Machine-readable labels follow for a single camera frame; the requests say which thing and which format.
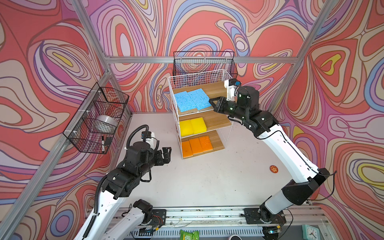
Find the orange sponge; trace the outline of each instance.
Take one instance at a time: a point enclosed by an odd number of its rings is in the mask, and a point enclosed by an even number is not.
[[[189,141],[181,142],[181,148],[183,149],[183,157],[192,157],[192,149]]]
[[[203,149],[201,148],[200,140],[199,138],[192,138],[189,140],[189,143],[192,148],[192,153],[197,154],[197,153],[202,153]]]
[[[209,136],[203,136],[199,137],[201,148],[203,149],[204,152],[213,150],[214,148],[212,147],[211,141],[209,139]]]

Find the clock face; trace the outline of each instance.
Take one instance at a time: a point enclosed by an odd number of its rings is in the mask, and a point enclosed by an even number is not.
[[[320,240],[320,232],[318,228],[303,225],[303,238],[307,240]]]

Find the patterned wall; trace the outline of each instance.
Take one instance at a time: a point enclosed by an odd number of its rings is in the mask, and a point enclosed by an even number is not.
[[[311,161],[338,171],[320,205],[343,240],[384,239],[383,38],[383,1],[340,1],[276,113]],[[317,198],[332,189],[329,178]]]
[[[0,220],[103,74],[69,2],[0,0]],[[102,156],[68,147],[13,239],[74,237],[117,140]]]
[[[173,56],[173,51],[233,50],[236,56],[296,56],[321,0],[83,1],[107,55]],[[132,111],[170,111],[172,64],[114,64]],[[238,64],[239,80],[266,107],[289,65]]]

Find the green plastic package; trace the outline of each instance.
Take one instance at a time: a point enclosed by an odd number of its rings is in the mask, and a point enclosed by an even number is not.
[[[180,240],[199,240],[199,232],[186,232],[180,230]]]

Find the black mesh basket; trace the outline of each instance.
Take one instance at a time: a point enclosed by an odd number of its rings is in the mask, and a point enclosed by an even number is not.
[[[64,135],[79,152],[106,154],[128,99],[127,94],[114,88],[99,87],[79,122]]]
[[[172,73],[179,76],[224,69],[232,78],[237,78],[234,55],[233,51],[175,51]]]

